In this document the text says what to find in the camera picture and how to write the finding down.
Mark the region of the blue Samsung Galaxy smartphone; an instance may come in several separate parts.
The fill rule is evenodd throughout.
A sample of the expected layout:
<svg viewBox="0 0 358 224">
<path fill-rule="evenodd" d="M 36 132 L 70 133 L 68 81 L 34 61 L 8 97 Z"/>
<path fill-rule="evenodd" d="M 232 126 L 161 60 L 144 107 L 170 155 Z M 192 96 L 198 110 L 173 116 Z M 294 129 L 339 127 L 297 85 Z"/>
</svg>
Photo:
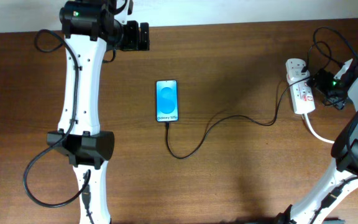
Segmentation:
<svg viewBox="0 0 358 224">
<path fill-rule="evenodd" d="M 178 121 L 178 89 L 176 80 L 156 82 L 157 122 Z"/>
</svg>

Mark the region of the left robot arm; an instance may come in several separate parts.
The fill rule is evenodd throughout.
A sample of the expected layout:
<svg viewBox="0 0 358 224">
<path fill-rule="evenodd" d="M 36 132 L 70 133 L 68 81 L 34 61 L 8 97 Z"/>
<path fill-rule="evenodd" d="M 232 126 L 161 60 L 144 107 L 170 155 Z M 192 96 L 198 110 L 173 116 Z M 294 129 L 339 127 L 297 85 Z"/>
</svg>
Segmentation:
<svg viewBox="0 0 358 224">
<path fill-rule="evenodd" d="M 108 51 L 147 51 L 149 25 L 128 21 L 132 1 L 68 1 L 60 9 L 67 44 L 67 77 L 58 129 L 47 143 L 63 138 L 56 151 L 67 156 L 80 194 L 80 223 L 111 223 L 106 193 L 114 134 L 101 130 L 98 98 L 101 67 Z"/>
</svg>

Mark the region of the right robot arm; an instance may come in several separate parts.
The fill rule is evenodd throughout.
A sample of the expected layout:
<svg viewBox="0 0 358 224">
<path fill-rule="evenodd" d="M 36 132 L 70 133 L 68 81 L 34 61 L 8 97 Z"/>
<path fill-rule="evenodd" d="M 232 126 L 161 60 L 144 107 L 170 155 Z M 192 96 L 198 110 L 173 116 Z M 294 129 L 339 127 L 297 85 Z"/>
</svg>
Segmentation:
<svg viewBox="0 0 358 224">
<path fill-rule="evenodd" d="M 274 223 L 326 223 L 326 217 L 358 188 L 358 78 L 349 89 L 356 114 L 334 141 L 331 163 L 319 182 L 298 203 L 279 213 Z"/>
</svg>

